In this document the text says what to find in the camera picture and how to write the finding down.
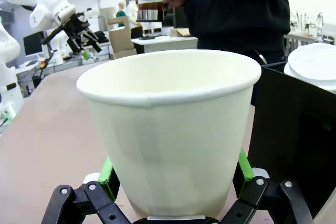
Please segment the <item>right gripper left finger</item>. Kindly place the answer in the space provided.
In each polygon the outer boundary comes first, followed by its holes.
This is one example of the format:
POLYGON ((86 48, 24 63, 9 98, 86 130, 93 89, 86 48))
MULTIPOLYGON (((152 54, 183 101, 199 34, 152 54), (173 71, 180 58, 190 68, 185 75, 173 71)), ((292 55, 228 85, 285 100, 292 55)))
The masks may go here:
POLYGON ((119 179, 107 158, 101 172, 90 174, 89 181, 79 188, 57 186, 41 222, 83 223, 86 216, 97 215, 101 223, 130 223, 115 203, 119 188, 119 179))

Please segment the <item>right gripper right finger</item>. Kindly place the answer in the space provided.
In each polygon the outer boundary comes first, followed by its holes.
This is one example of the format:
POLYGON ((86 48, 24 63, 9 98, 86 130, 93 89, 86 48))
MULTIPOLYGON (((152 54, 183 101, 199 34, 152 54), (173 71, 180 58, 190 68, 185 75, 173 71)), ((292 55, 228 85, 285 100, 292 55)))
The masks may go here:
POLYGON ((292 179, 275 183, 256 176, 244 150, 233 177, 237 200, 220 223, 250 223, 258 210, 267 211, 274 223, 313 223, 299 184, 292 179))

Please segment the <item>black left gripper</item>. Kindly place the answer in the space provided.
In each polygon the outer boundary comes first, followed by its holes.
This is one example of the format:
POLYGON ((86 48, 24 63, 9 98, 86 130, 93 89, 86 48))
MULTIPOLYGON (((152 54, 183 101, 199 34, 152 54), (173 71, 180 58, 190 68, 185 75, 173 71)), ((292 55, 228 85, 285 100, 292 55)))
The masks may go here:
POLYGON ((73 14, 68 21, 62 24, 63 31, 69 37, 67 44, 72 53, 83 56, 84 60, 91 57, 90 53, 84 50, 84 47, 92 46, 96 52, 102 51, 98 43, 98 37, 92 31, 86 31, 87 28, 89 28, 89 22, 84 13, 73 14))

